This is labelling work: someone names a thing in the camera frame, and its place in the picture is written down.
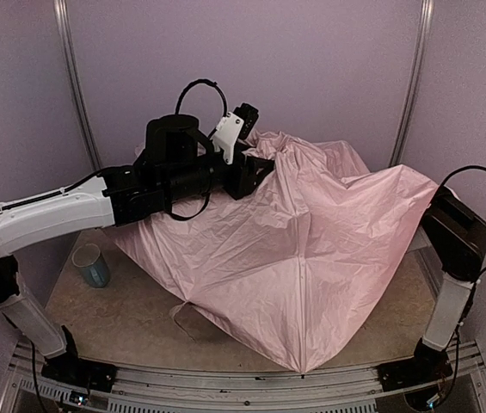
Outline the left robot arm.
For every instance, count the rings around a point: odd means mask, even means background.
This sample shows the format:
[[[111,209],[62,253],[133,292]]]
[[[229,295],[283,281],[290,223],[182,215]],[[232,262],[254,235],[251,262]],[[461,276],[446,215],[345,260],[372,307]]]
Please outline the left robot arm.
[[[0,312],[44,357],[46,378],[111,391],[114,365],[81,358],[72,334],[55,324],[20,279],[15,253],[29,245],[91,228],[123,226],[170,213],[189,197],[222,188],[233,199],[252,194],[274,169],[248,154],[258,119],[243,104],[225,114],[211,135],[188,114],[169,114],[146,127],[145,148],[131,165],[108,167],[23,200],[0,202]]]

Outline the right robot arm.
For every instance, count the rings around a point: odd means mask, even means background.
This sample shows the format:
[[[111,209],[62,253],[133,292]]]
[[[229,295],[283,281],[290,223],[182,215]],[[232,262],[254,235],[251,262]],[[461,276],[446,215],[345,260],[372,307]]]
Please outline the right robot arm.
[[[421,218],[421,228],[441,263],[443,281],[434,311],[411,357],[377,367],[384,392],[402,390],[450,379],[420,405],[431,410],[447,397],[456,383],[460,329],[467,318],[481,277],[486,273],[486,221],[472,211],[447,186],[454,176],[486,167],[470,164],[450,172],[441,182]]]

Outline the pink and black umbrella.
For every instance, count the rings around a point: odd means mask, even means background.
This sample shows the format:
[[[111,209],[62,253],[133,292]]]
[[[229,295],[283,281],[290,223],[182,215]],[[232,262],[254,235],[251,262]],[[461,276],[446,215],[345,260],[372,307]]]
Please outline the pink and black umbrella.
[[[255,192],[185,200],[108,230],[152,279],[272,362],[308,373],[348,344],[383,296],[437,184],[405,165],[371,172],[346,141],[252,132],[274,161]]]

